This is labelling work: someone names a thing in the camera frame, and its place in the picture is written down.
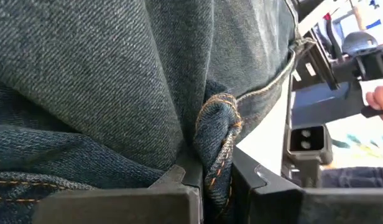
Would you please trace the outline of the blue denim jeans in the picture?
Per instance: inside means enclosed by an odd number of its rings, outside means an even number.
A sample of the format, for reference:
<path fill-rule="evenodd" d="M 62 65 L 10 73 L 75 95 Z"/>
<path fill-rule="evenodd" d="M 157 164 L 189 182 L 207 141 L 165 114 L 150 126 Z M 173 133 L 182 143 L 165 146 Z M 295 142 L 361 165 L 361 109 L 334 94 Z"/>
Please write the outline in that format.
<path fill-rule="evenodd" d="M 185 151 L 236 224 L 234 146 L 301 38 L 291 0 L 0 0 L 0 224 L 63 190 L 152 185 Z"/>

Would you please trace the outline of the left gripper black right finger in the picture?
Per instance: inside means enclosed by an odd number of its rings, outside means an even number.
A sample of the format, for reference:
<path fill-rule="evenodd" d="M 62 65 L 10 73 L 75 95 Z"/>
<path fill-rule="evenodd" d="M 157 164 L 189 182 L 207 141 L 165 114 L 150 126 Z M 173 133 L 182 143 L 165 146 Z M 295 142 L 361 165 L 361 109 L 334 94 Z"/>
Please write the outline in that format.
<path fill-rule="evenodd" d="M 303 189 L 233 151 L 235 224 L 383 224 L 383 189 Z"/>

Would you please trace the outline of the person's hand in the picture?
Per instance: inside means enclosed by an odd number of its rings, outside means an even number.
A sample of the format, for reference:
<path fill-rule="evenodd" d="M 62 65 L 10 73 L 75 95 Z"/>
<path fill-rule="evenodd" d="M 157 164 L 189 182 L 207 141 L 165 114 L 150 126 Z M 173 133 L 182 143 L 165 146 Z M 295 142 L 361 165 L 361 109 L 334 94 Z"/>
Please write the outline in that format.
<path fill-rule="evenodd" d="M 366 101 L 375 110 L 383 110 L 383 85 L 377 86 L 374 91 L 367 92 Z"/>

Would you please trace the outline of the white table mat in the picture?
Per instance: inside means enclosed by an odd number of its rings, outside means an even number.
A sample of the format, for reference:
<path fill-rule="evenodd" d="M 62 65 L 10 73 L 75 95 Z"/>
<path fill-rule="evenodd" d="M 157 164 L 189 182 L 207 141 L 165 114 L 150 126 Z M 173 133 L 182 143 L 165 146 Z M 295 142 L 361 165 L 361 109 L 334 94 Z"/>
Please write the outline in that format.
<path fill-rule="evenodd" d="M 240 150 L 277 175 L 280 175 L 282 167 L 289 83 L 290 78 L 287 78 L 274 107 L 258 127 L 237 144 Z"/>

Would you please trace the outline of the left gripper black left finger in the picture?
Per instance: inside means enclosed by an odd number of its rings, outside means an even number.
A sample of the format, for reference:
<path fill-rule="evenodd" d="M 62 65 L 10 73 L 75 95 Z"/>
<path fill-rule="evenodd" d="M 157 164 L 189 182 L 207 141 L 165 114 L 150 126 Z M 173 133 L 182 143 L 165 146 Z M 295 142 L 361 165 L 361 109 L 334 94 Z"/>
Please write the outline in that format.
<path fill-rule="evenodd" d="M 148 188 L 53 194 L 32 224 L 201 224 L 201 167 L 175 165 Z"/>

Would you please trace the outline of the person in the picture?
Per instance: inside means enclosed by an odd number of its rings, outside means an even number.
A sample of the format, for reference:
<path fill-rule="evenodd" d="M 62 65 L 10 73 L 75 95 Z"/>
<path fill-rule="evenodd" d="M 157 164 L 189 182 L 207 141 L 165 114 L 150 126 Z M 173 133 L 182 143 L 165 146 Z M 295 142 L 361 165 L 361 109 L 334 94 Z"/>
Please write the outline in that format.
<path fill-rule="evenodd" d="M 324 170 L 324 188 L 383 188 L 383 167 L 348 167 Z"/>

